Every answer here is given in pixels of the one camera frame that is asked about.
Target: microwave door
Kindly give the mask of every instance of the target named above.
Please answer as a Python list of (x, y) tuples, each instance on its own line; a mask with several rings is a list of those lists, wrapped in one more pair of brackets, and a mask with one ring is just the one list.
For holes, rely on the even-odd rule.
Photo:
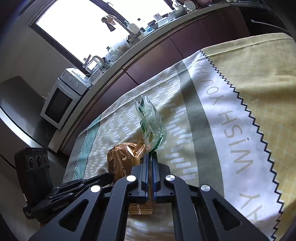
[(80, 98), (80, 95), (58, 79), (47, 97), (41, 116), (61, 129)]

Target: round metal pivot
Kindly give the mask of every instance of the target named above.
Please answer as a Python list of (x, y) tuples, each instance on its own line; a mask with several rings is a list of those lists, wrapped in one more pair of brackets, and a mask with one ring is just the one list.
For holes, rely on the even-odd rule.
[(209, 185), (204, 184), (200, 187), (201, 190), (203, 190), (204, 192), (208, 192), (211, 188)]
[(137, 178), (134, 176), (134, 175), (129, 175), (126, 177), (126, 179), (129, 181), (129, 182), (133, 182), (135, 181)]
[(167, 176), (165, 177), (165, 179), (166, 179), (167, 181), (174, 181), (174, 180), (175, 180), (175, 176), (174, 176), (174, 175), (167, 175)]
[(91, 187), (92, 192), (99, 192), (101, 190), (101, 187), (99, 185), (93, 185)]

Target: camera lens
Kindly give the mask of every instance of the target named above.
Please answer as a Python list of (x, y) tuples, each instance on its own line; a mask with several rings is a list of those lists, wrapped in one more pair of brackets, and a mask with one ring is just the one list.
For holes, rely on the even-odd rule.
[(33, 168), (34, 168), (34, 160), (33, 160), (32, 157), (29, 158), (28, 163), (29, 163), (29, 167), (30, 167), (31, 169), (33, 169)]
[(42, 166), (42, 158), (41, 158), (41, 156), (38, 155), (36, 157), (36, 162), (37, 162), (37, 166), (38, 167), (41, 167)]
[(43, 161), (44, 161), (44, 164), (47, 164), (47, 157), (46, 156), (43, 157)]

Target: shiny brown wrapper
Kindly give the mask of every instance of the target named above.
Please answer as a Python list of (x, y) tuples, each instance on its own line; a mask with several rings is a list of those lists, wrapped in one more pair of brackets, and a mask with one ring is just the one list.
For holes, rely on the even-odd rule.
[[(124, 142), (113, 147), (107, 154), (108, 171), (114, 177), (114, 183), (120, 178), (131, 174), (133, 166), (142, 163), (141, 158), (146, 153), (144, 141), (141, 139), (138, 144)], [(151, 214), (153, 211), (151, 194), (149, 189), (149, 201), (144, 204), (130, 204), (129, 214)]]

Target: microwave knob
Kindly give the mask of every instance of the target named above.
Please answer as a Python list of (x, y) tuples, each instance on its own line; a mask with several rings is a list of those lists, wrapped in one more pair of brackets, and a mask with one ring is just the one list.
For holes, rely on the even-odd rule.
[(79, 83), (78, 82), (74, 82), (72, 86), (73, 86), (74, 89), (77, 89), (79, 87)]
[(65, 78), (65, 80), (66, 80), (67, 82), (71, 82), (71, 81), (72, 81), (72, 77), (71, 77), (71, 76), (67, 76), (67, 77)]

